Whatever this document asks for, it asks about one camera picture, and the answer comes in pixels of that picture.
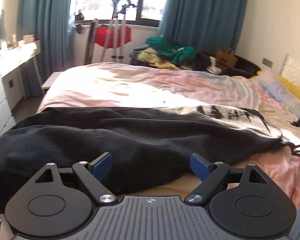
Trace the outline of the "teal curtain near bed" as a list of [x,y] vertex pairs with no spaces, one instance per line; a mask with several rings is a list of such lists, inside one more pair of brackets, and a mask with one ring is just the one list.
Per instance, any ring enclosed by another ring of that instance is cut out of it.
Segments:
[[195,51],[236,50],[248,0],[167,0],[159,35]]

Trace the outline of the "white cloth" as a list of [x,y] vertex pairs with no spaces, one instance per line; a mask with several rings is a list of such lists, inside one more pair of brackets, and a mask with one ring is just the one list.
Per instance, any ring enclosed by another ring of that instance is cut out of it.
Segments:
[[216,66],[216,59],[212,56],[209,57],[210,58],[210,65],[206,68],[206,70],[214,75],[219,75],[221,74],[222,70],[221,68]]

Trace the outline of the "pastel tie-dye duvet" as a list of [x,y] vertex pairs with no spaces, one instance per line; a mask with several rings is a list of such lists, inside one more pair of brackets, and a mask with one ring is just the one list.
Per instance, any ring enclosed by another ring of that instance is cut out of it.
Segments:
[[300,129],[287,122],[300,117],[300,100],[277,76],[217,76],[204,72],[155,69],[119,63],[95,63],[64,71],[40,103],[49,107],[183,107],[206,103],[257,110],[300,144]]

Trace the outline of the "black sweatpants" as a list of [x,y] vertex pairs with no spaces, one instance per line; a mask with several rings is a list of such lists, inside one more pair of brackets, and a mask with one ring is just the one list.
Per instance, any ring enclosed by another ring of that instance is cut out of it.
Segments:
[[129,194],[191,172],[193,153],[235,165],[282,148],[281,136],[247,108],[47,108],[0,137],[0,213],[47,163],[68,168],[108,152],[113,166],[103,183],[116,195]]

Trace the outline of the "white quilted headboard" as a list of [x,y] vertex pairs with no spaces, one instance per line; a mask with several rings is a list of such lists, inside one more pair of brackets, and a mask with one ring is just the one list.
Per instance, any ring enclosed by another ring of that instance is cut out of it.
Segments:
[[296,86],[300,86],[300,61],[287,54],[280,75]]

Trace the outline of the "white desk with drawers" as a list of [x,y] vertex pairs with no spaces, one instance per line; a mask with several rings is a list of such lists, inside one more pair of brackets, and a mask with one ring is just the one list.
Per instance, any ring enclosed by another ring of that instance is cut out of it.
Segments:
[[23,80],[19,67],[30,61],[34,63],[37,80],[42,84],[36,56],[40,53],[40,41],[3,50],[0,55],[0,136],[15,125],[12,109],[25,98]]

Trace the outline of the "black garment on sofa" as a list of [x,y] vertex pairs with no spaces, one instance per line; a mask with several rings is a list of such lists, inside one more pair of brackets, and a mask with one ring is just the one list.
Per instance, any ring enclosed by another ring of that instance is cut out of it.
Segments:
[[187,66],[194,71],[206,71],[211,66],[211,59],[204,53],[197,53],[194,59],[187,62]]

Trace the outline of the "brown paper bag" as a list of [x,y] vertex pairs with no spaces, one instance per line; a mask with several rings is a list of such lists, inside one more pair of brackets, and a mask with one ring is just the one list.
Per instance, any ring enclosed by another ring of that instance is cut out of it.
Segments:
[[226,50],[219,49],[215,54],[216,66],[222,67],[234,67],[237,63],[237,58],[235,57],[231,48]]

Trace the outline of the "grey wall switch plate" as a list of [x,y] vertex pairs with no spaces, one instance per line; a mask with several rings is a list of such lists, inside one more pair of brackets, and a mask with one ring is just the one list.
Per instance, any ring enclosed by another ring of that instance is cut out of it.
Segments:
[[262,59],[262,64],[265,66],[272,68],[273,67],[273,61],[270,61],[269,59],[266,59],[265,57]]

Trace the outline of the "pale yellow knitted garment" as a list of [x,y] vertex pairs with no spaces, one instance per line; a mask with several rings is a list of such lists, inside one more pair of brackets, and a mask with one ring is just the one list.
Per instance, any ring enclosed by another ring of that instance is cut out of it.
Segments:
[[161,57],[156,50],[152,47],[148,47],[144,50],[136,52],[136,58],[139,61],[149,64],[155,64],[161,61]]

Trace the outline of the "white bench at bed foot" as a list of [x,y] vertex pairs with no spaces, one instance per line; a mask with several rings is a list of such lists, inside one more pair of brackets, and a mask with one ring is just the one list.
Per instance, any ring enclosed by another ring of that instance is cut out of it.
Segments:
[[41,85],[42,93],[43,95],[46,94],[46,92],[51,88],[53,83],[57,80],[57,78],[62,74],[63,72],[53,72],[47,80]]

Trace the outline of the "teal curtain near desk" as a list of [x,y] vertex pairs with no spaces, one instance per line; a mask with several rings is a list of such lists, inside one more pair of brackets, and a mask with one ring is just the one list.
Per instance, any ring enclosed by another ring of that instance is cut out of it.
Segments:
[[40,53],[21,66],[25,96],[40,96],[40,82],[74,66],[74,6],[71,0],[19,0],[17,37],[34,35]]

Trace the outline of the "green garment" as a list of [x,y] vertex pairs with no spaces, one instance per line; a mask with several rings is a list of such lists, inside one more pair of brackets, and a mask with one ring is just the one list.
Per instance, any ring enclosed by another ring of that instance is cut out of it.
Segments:
[[146,44],[175,65],[181,65],[183,62],[196,58],[196,52],[192,46],[183,47],[177,42],[167,40],[164,37],[149,37]]

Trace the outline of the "black bedside sofa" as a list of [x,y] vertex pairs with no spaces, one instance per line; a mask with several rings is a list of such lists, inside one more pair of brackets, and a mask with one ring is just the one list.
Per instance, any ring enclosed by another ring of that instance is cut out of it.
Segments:
[[[161,67],[155,66],[153,64],[149,64],[149,63],[144,63],[142,61],[139,61],[136,58],[136,52],[137,51],[141,51],[146,49],[147,46],[143,46],[143,47],[138,47],[133,49],[130,52],[130,58],[131,58],[131,62],[130,64],[133,66],[143,66],[143,67],[149,67],[149,68],[157,68],[160,69]],[[212,56],[212,54],[209,53],[204,53],[208,56]],[[227,75],[227,76],[243,76],[247,79],[251,78],[252,76],[257,75],[258,71],[261,71],[261,68],[250,62],[249,60],[246,60],[240,56],[235,55],[235,57],[237,58],[237,63],[234,67],[222,67],[221,70],[221,74],[220,75]],[[171,67],[163,67],[164,69],[174,69],[174,70],[191,70],[188,66],[187,66],[187,61],[183,62],[181,65],[173,65]]]

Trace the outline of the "red garment on rack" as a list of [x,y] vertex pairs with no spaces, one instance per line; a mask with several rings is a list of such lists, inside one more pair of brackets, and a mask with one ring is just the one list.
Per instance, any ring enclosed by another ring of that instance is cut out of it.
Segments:
[[[108,33],[108,29],[109,26],[102,24],[99,25],[96,31],[96,36],[95,36],[95,43],[104,47],[104,45],[106,44],[106,37],[107,37],[107,33]],[[125,38],[123,39],[123,44],[127,44],[128,42],[130,42],[131,39],[131,28],[126,26],[125,29]],[[110,30],[110,34],[109,34],[109,41],[108,41],[108,48],[114,48],[114,41],[115,41],[115,37],[114,37],[115,31],[114,28],[111,28]],[[117,29],[117,48],[121,47],[121,29]]]

